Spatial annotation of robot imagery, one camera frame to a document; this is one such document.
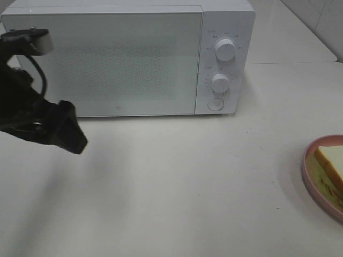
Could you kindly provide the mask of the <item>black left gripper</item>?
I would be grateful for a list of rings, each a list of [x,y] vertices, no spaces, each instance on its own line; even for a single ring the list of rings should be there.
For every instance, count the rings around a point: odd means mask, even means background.
[[[55,105],[45,100],[47,78],[37,61],[23,55],[41,77],[40,92],[32,87],[34,79],[27,71],[8,65],[12,56],[1,54],[1,131],[81,154],[88,140],[78,124],[75,106],[68,101]]]

